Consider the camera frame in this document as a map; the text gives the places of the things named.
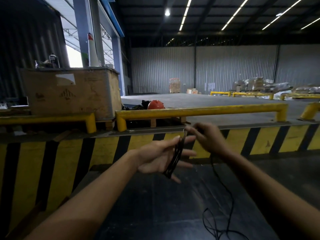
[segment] gray metal wall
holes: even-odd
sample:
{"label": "gray metal wall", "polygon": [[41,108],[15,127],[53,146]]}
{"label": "gray metal wall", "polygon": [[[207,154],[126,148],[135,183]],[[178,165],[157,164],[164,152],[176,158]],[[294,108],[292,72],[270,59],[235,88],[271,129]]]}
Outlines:
{"label": "gray metal wall", "polygon": [[0,99],[25,96],[20,68],[53,52],[69,67],[61,19],[42,0],[0,0]]}
{"label": "gray metal wall", "polygon": [[274,45],[197,47],[196,88],[209,94],[228,91],[238,80],[273,79],[276,51]]}
{"label": "gray metal wall", "polygon": [[134,93],[169,93],[169,79],[177,77],[185,93],[193,87],[194,48],[133,48],[131,66]]}
{"label": "gray metal wall", "polygon": [[320,84],[320,44],[281,45],[277,83]]}

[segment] hazard stripe wall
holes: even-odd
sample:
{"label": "hazard stripe wall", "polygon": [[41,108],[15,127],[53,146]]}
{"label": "hazard stripe wall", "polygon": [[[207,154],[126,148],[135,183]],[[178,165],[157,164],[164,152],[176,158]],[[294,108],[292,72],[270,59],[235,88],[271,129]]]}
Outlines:
{"label": "hazard stripe wall", "polygon": [[[320,149],[319,124],[224,129],[235,152],[243,156]],[[128,150],[183,133],[85,138],[61,142],[0,144],[1,236],[12,230],[40,201],[57,209],[93,165],[116,162]],[[198,141],[185,146],[208,158]]]}

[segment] yellow metal barrier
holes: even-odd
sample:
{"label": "yellow metal barrier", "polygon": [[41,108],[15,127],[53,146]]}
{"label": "yellow metal barrier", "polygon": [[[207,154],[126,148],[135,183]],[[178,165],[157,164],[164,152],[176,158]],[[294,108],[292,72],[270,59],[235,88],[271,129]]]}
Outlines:
{"label": "yellow metal barrier", "polygon": [[280,95],[280,100],[284,100],[285,97],[294,99],[320,99],[320,94],[283,93]]}
{"label": "yellow metal barrier", "polygon": [[262,112],[277,112],[276,121],[285,122],[287,117],[287,107],[285,103],[274,104],[248,104],[215,106],[204,108],[175,108],[175,109],[150,109],[150,110],[121,110],[115,112],[118,131],[127,129],[126,120],[141,119],[160,119],[184,116],[203,116],[203,115],[228,115],[228,114],[247,114]]}
{"label": "yellow metal barrier", "polygon": [[213,94],[227,94],[228,97],[231,97],[231,92],[214,92],[214,91],[211,91],[210,95],[213,95]]}
{"label": "yellow metal barrier", "polygon": [[273,93],[247,93],[247,92],[234,92],[232,93],[232,96],[235,97],[236,95],[242,95],[242,96],[269,96],[269,100],[273,100]]}
{"label": "yellow metal barrier", "polygon": [[320,103],[310,103],[306,106],[305,110],[300,116],[300,119],[312,120],[318,111],[320,111]]}
{"label": "yellow metal barrier", "polygon": [[0,125],[25,125],[39,123],[57,123],[57,122],[75,122],[85,121],[88,133],[97,131],[94,113],[75,113],[70,115],[55,115],[55,116],[10,116],[0,117]]}

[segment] person's left arm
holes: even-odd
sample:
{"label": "person's left arm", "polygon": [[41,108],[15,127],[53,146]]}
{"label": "person's left arm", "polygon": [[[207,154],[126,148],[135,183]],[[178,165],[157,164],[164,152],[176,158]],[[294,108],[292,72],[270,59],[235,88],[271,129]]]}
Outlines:
{"label": "person's left arm", "polygon": [[[194,140],[194,136],[187,137],[186,143]],[[92,238],[137,170],[142,173],[162,173],[170,163],[174,146],[178,141],[178,137],[166,141],[153,141],[139,149],[128,151],[25,239]],[[194,156],[195,152],[185,149],[182,154]],[[178,166],[192,167],[190,163],[183,161],[179,161]],[[180,182],[174,174],[171,179]]]}

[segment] dark floor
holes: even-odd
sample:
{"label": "dark floor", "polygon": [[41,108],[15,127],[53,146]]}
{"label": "dark floor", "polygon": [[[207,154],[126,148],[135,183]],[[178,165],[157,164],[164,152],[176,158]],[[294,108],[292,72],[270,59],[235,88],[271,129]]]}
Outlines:
{"label": "dark floor", "polygon": [[[320,209],[319,157],[312,155],[254,163]],[[250,240],[278,239],[231,170],[225,164],[215,168],[235,199],[230,229],[241,231]],[[213,175],[210,165],[176,170],[176,174],[181,184],[159,174],[134,175],[95,239],[213,239],[203,226],[202,213],[208,207],[217,220],[218,229],[225,229],[231,207],[228,193]],[[98,175],[89,172],[79,187],[84,187]],[[230,233],[230,239],[244,238]]]}
{"label": "dark floor", "polygon": [[[294,101],[268,100],[250,97],[227,97],[227,96],[208,96],[200,94],[148,94],[136,96],[123,96],[121,101],[124,104],[140,104],[141,100],[160,100],[166,108],[194,108],[194,107],[211,107],[226,105],[243,105],[243,104],[266,104],[266,103],[287,103],[289,105],[287,120],[291,123],[302,124],[297,119],[302,114],[306,105],[315,102],[314,99],[299,99]],[[275,113],[244,113],[244,114],[223,114],[187,117],[187,121],[211,122],[216,125],[247,125],[253,123],[267,123],[274,120]],[[315,120],[320,121],[320,113],[315,116]]]}

